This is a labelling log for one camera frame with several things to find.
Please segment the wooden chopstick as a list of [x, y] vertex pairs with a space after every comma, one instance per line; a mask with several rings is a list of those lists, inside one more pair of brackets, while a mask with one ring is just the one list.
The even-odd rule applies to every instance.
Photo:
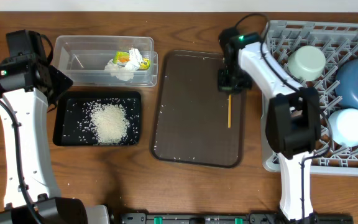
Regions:
[[232, 106], [232, 95], [228, 96], [228, 104], [227, 104], [227, 127], [231, 128], [231, 106]]

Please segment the yellow green snack wrapper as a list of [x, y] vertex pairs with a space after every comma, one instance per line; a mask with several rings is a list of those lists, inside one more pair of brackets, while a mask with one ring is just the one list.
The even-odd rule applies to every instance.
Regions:
[[[130, 60], [129, 52], [116, 52], [112, 62], [124, 67]], [[150, 68], [150, 59], [143, 57], [139, 62], [139, 70], [148, 70]]]

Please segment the mint green bowl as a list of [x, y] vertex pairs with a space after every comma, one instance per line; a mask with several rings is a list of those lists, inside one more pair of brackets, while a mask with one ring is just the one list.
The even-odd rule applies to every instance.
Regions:
[[297, 79], [303, 81], [316, 80], [323, 72], [326, 57], [314, 46], [303, 46], [288, 58], [288, 70]]

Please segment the white tissue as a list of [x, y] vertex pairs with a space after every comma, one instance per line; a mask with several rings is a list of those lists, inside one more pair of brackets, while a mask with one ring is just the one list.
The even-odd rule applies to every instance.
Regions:
[[109, 72], [112, 77], [116, 77], [122, 81], [129, 81], [134, 77], [134, 71], [136, 71], [137, 67], [129, 64], [128, 66], [120, 66], [118, 64], [108, 62], [105, 66], [104, 70]]
[[136, 71], [140, 68], [141, 63], [143, 62], [143, 57], [140, 54], [138, 49], [131, 48], [129, 50], [129, 61], [125, 65], [126, 70]]

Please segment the light blue small plate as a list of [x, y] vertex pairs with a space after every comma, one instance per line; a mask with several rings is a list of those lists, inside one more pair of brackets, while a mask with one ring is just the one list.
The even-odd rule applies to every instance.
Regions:
[[339, 145], [354, 147], [358, 145], [358, 110], [348, 108], [335, 111], [328, 118], [332, 139]]

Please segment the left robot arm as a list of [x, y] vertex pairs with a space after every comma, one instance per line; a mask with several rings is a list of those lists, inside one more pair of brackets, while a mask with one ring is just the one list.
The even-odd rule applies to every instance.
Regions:
[[47, 142], [49, 101], [70, 84], [37, 53], [18, 52], [0, 63], [0, 117], [7, 182], [0, 223], [109, 223], [106, 206], [63, 198]]

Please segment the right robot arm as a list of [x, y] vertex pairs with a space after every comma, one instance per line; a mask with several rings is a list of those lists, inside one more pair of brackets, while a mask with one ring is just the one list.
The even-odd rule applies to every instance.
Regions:
[[263, 136], [279, 158], [285, 222], [314, 223], [310, 166], [321, 134], [318, 92], [294, 81], [258, 33], [241, 35], [231, 27], [219, 34], [218, 42], [224, 53], [218, 90], [232, 95], [255, 83], [267, 99]]

